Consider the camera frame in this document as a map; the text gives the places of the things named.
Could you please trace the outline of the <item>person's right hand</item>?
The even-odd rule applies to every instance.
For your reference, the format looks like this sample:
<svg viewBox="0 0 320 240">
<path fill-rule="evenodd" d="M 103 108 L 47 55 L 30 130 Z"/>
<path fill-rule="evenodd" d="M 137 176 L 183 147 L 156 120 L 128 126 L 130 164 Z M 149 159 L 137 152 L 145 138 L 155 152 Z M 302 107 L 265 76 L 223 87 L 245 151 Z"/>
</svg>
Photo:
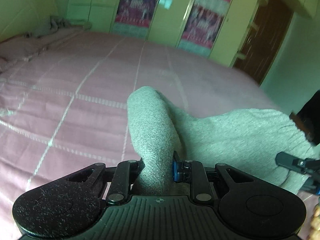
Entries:
<svg viewBox="0 0 320 240">
<path fill-rule="evenodd" d="M 310 221 L 310 232 L 308 240 L 320 240 L 320 207 L 317 204 L 313 210 L 313 215 Z"/>
</svg>

